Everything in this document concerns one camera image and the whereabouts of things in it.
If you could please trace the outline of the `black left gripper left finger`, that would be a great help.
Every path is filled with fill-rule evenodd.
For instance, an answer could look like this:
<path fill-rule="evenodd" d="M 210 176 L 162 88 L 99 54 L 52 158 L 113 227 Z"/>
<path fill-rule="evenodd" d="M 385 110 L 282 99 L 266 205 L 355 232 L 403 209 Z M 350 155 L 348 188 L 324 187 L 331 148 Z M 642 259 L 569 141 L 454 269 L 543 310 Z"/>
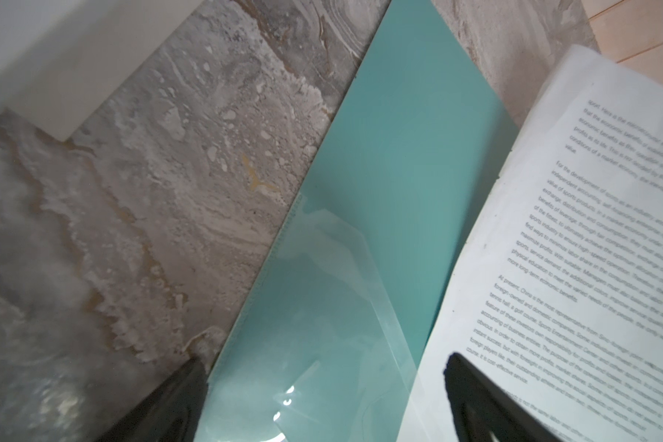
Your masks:
<path fill-rule="evenodd" d="M 100 441 L 194 440 L 207 394 L 206 369 L 193 357 L 99 437 Z"/>

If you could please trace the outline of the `teal file folder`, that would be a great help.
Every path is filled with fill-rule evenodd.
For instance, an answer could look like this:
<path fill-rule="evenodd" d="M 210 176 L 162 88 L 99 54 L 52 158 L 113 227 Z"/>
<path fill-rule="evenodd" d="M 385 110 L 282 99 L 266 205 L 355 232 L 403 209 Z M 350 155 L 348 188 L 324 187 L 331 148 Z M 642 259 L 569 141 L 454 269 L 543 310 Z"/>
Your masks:
<path fill-rule="evenodd" d="M 209 379 L 200 441 L 393 441 L 518 133 L 429 1 L 386 10 Z"/>

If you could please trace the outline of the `paper with English text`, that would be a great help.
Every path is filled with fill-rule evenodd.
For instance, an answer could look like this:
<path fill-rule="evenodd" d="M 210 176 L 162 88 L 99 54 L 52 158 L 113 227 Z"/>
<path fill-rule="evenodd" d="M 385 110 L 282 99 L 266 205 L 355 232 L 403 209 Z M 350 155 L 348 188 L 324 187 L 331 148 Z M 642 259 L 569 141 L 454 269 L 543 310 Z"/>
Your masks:
<path fill-rule="evenodd" d="M 401 441 L 453 441 L 459 353 L 565 441 L 663 441 L 663 87 L 572 46 L 449 278 Z"/>

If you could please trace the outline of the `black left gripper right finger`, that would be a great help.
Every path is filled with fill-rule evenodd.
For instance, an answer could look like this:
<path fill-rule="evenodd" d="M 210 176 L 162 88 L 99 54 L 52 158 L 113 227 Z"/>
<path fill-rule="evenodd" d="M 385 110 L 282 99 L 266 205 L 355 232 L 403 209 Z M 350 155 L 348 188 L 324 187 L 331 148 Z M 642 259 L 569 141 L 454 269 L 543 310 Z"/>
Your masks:
<path fill-rule="evenodd" d="M 444 379 L 460 441 L 560 440 L 463 355 L 449 357 Z"/>

